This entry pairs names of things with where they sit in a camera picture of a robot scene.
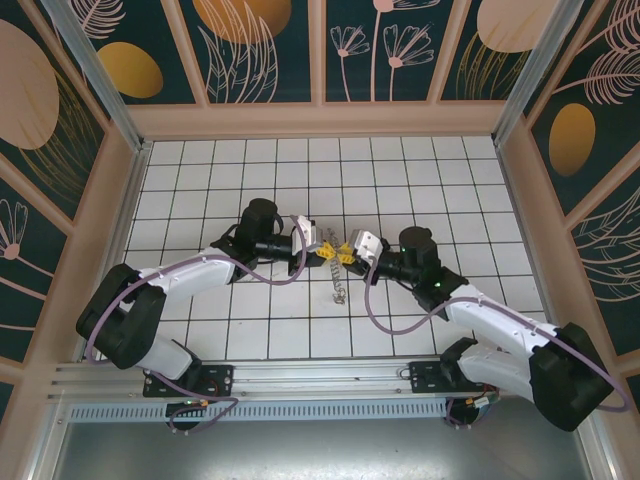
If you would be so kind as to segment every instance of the black mounting plate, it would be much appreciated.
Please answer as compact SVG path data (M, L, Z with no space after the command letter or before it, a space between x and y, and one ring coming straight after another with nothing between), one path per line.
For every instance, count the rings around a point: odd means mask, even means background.
M409 381L413 393L482 393L484 383L462 380L453 385L444 376L440 360L409 363Z
M233 365L202 365L200 381L193 387L194 393L214 397L228 397L233 386ZM145 373L142 396L145 398L184 397L180 392L166 386L153 375Z

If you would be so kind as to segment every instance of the enclosure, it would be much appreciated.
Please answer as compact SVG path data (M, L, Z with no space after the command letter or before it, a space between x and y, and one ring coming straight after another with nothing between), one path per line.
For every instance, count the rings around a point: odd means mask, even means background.
M636 0L2 2L0 476L637 478L638 46ZM89 365L76 321L111 267L197 254L256 198L336 248L428 227L489 297L584 328L635 404L565 433L507 392L450 428L398 372L487 339L386 335L327 263L165 305L158 332L240 398L172 437L170 401ZM424 316L391 280L371 301L387 328Z

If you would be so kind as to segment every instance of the white grid floor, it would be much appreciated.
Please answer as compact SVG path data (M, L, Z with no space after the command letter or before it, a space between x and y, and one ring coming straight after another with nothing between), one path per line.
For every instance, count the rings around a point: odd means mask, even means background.
M429 227L444 265L488 296L544 320L495 157L489 137L157 142L125 261L145 268L194 254L262 197L275 200L283 217L308 215L339 240L365 228L393 245L405 227ZM284 263L257 271L287 278ZM366 317L364 282L344 270L342 276L345 305L333 302L325 266L286 287L245 278L168 302L160 331L204 360L440 354L472 334L434 319L409 335L387 336ZM393 282L372 290L372 304L394 329L424 314Z

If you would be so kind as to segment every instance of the spring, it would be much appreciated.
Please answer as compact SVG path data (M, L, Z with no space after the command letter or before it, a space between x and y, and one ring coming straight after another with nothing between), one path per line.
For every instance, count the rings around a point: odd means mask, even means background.
M340 248L340 244L338 243L338 237L336 236L336 232L331 228L327 228L328 241L331 246L338 251ZM329 268L331 270L331 281L333 282L333 290L335 293L333 294L333 301L338 305L344 305L347 301L347 292L342 286L342 282L340 281L340 270L342 265L340 265L340 260L338 257L333 257L329 262Z

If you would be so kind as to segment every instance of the yellow clip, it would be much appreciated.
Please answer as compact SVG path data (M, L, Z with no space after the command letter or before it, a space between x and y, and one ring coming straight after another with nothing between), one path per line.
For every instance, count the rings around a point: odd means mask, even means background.
M326 258L327 260L331 260L336 256L336 251L333 249L331 244L325 241L322 246L316 250L316 255L322 258Z
M337 252L338 260L340 263L346 263L347 265L351 265L356 261L356 258L353 256L353 249L349 246L349 243L344 243Z

